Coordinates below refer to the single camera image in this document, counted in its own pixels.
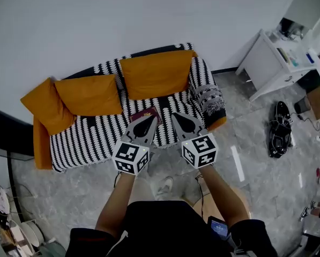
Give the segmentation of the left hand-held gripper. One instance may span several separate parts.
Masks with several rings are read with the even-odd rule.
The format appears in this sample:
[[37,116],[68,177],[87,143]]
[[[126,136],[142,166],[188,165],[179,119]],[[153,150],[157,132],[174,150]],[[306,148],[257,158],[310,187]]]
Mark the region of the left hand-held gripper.
[[112,160],[118,171],[136,176],[148,164],[157,125],[155,115],[142,116],[130,123],[113,150]]

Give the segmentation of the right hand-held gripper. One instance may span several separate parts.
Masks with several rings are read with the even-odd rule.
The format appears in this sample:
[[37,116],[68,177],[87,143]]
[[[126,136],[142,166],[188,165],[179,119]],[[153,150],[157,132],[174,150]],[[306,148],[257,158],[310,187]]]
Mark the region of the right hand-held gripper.
[[180,112],[171,115],[172,125],[181,142],[182,157],[195,169],[213,164],[218,154],[218,145],[214,135],[199,119]]

